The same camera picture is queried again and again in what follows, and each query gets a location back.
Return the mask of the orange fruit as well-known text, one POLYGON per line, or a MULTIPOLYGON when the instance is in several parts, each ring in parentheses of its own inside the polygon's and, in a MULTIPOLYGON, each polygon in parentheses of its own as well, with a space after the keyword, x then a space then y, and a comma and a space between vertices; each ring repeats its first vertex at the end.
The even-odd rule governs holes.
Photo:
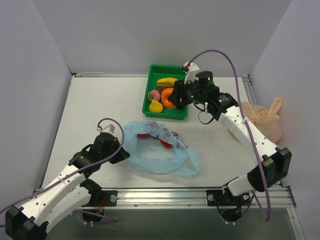
POLYGON ((165 88, 161 93, 161 101, 163 105, 169 109, 174 109, 176 107, 171 101, 169 101, 169 97, 173 93, 173 91, 174 91, 173 87, 168 87, 168 88, 165 88))

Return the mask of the red pomegranate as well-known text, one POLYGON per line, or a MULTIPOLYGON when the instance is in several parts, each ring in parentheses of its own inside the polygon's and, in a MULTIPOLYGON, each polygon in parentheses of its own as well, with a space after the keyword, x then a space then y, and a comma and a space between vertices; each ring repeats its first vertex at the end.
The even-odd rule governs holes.
POLYGON ((148 133, 137 134, 137 137, 140 139, 147 139, 150 135, 148 133))

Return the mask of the yellow banana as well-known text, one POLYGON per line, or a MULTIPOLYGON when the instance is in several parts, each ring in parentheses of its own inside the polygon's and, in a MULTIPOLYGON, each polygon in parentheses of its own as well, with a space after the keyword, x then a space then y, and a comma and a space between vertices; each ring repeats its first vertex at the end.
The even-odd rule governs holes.
POLYGON ((156 86, 160 88, 173 88, 178 79, 174 77, 165 77, 157 80, 156 86))

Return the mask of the blue printed plastic bag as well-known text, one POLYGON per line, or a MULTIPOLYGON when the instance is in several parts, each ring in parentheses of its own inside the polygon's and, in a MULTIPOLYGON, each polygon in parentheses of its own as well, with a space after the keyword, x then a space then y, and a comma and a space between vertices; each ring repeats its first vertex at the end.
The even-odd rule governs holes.
POLYGON ((191 178, 199 174, 197 150, 184 144, 181 136, 154 120, 128 122, 123 127, 123 148, 130 154, 128 162, 136 170, 191 178), (137 134, 149 134, 146 139, 137 134), (173 145, 165 148, 161 140, 173 145))

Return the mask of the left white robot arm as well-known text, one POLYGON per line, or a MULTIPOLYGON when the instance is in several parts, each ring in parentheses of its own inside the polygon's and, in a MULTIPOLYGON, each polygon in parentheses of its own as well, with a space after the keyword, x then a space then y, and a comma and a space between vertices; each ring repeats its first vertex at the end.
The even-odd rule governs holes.
POLYGON ((20 207, 5 213, 5 233, 13 240, 44 240, 50 230, 84 205, 95 206, 103 199, 102 187, 90 179, 101 165, 117 164, 130 155, 123 141, 108 132, 75 153, 60 174, 20 207))

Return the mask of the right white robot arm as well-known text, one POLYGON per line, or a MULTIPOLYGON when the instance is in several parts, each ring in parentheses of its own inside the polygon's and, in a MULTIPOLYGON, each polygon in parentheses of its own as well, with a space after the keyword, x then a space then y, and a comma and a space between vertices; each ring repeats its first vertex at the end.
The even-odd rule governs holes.
POLYGON ((239 103, 233 96, 221 92, 214 84, 213 73, 201 71, 195 80, 174 82, 173 91, 168 97, 176 107, 200 104, 202 110, 212 115, 213 120, 224 125, 252 155, 256 166, 247 174, 229 181, 222 191, 222 200, 232 205, 240 195, 251 191, 264 192, 289 173, 292 153, 279 148, 268 140, 258 128, 245 117, 239 103))

